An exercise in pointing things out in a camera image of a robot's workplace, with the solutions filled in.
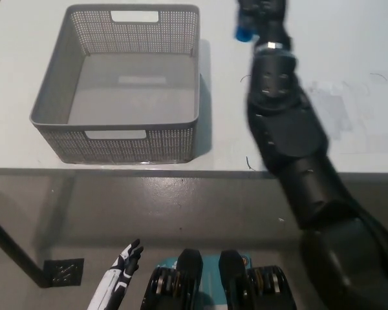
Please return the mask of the robot right hand white black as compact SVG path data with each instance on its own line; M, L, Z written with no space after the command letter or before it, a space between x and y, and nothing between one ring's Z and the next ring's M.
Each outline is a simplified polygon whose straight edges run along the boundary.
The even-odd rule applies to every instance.
M271 45L285 50L292 49L284 20L286 1L238 1L237 28L238 41L249 42L258 37L258 45Z

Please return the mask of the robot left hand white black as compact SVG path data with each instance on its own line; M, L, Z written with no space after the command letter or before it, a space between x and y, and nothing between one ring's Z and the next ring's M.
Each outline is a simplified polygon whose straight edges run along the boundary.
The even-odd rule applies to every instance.
M87 310L117 310L127 292L133 274L138 270L143 247L140 240L130 243L103 275Z

